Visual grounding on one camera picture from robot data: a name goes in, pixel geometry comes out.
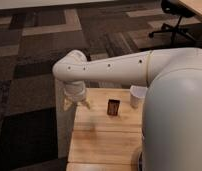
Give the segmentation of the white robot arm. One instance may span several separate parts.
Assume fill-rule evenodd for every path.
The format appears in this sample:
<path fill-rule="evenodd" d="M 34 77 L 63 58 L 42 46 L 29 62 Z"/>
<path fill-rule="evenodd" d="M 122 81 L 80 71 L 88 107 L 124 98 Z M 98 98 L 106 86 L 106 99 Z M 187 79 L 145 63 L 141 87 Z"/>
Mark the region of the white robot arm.
<path fill-rule="evenodd" d="M 202 171 L 202 49 L 147 50 L 89 61 L 72 50 L 52 68 L 74 102 L 87 81 L 147 89 L 142 114 L 142 171 Z"/>

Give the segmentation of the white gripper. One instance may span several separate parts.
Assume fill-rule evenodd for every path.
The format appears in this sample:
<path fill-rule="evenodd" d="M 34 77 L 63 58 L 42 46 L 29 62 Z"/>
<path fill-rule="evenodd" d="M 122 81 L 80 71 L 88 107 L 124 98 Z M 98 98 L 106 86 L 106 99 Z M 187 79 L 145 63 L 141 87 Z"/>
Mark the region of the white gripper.
<path fill-rule="evenodd" d="M 90 104 L 86 99 L 86 85 L 83 81 L 76 81 L 64 84 L 64 94 L 68 98 L 64 99 L 63 110 L 68 111 L 73 102 L 80 102 L 90 109 Z"/>

